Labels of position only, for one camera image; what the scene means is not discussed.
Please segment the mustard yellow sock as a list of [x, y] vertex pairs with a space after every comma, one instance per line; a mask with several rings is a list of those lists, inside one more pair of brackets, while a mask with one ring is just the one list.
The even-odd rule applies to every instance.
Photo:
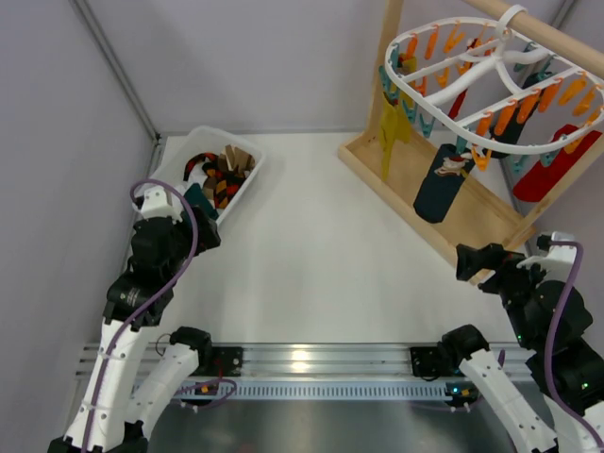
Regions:
[[416, 112], [414, 101], [395, 86], [383, 65], [378, 67], [382, 87], [382, 112], [379, 121], [378, 139], [382, 149], [381, 179], [388, 178], [394, 143], [407, 143], [411, 137], [411, 120], [405, 108]]

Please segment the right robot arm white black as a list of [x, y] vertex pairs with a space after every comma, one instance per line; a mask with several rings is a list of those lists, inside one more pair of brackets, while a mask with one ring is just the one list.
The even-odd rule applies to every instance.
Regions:
[[473, 325], [443, 335], [445, 366], [477, 388], [518, 452], [600, 452], [603, 449], [603, 358], [585, 340], [594, 322], [575, 287], [583, 259], [580, 243], [543, 235], [542, 256], [527, 257], [498, 243], [456, 248], [456, 278], [479, 283], [500, 297], [526, 366], [553, 422], [548, 424], [518, 391], [489, 343]]

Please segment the navy patterned sock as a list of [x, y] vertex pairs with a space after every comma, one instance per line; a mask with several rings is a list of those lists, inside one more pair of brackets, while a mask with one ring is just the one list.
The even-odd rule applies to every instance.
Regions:
[[454, 144], [441, 144], [414, 199], [415, 213], [428, 223], [441, 223], [474, 167]]

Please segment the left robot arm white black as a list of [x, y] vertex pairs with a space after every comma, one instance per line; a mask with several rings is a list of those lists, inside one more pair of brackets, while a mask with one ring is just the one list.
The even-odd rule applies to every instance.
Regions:
[[156, 333], [189, 258], [220, 244], [215, 222], [193, 206], [181, 221], [152, 217], [134, 226], [133, 254], [109, 287], [102, 338], [86, 393], [51, 452], [144, 452], [156, 423], [188, 376], [206, 370], [211, 336], [179, 327], [159, 364], [138, 384], [144, 351]]

